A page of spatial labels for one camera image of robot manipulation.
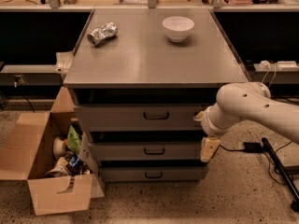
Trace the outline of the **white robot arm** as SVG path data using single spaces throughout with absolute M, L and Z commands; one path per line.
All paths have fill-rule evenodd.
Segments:
M 201 141 L 201 162 L 209 162 L 220 138 L 242 120 L 251 120 L 299 144 L 299 106 L 271 99 L 270 90 L 260 82 L 222 86 L 216 103 L 193 119 L 201 124 L 206 137 Z

